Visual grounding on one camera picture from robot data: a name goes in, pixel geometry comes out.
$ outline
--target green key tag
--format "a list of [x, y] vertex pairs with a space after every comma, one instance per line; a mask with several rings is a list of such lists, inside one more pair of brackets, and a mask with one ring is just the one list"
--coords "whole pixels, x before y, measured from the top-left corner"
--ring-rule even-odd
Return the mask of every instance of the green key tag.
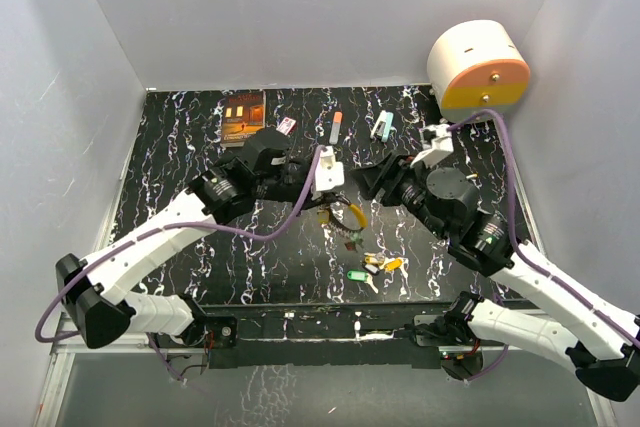
[[360, 272], [358, 270], [350, 270], [347, 272], [347, 279], [355, 280], [356, 282], [366, 282], [369, 274], [366, 272]]

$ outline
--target marker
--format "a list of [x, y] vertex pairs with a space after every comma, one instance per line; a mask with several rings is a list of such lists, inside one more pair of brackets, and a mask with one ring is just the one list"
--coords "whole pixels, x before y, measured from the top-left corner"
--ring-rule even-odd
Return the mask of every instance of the marker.
[[340, 136], [340, 124], [342, 123], [342, 112], [336, 112], [333, 114], [333, 125], [331, 126], [331, 135], [329, 136], [329, 143], [336, 145], [338, 143], [338, 137]]

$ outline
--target white bracket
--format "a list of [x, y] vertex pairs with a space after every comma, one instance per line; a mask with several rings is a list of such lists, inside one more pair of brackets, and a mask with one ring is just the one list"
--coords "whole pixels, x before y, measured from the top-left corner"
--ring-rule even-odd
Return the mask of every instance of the white bracket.
[[427, 134], [422, 146], [425, 150], [415, 156], [411, 167], [422, 162], [431, 168], [453, 153], [453, 140], [448, 128], [448, 124], [429, 125], [420, 132], [421, 135]]
[[330, 192], [344, 184], [344, 165], [336, 162], [333, 147], [324, 147], [314, 173], [313, 195]]

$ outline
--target yellow key tag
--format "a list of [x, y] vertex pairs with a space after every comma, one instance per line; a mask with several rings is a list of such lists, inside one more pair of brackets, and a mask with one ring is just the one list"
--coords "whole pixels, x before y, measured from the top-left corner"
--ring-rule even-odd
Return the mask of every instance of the yellow key tag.
[[401, 266], [402, 266], [402, 259], [395, 259], [385, 264], [384, 270], [387, 272], [391, 272], [392, 270], [395, 270]]

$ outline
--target gray floor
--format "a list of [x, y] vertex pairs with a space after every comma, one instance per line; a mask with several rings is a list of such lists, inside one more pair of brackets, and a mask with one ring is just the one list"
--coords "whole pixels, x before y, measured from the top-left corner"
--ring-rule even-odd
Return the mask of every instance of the gray floor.
[[77, 355], [58, 426], [596, 425], [575, 377], [521, 351], [468, 388], [398, 366], [190, 372], [207, 395], [170, 382], [153, 355]]

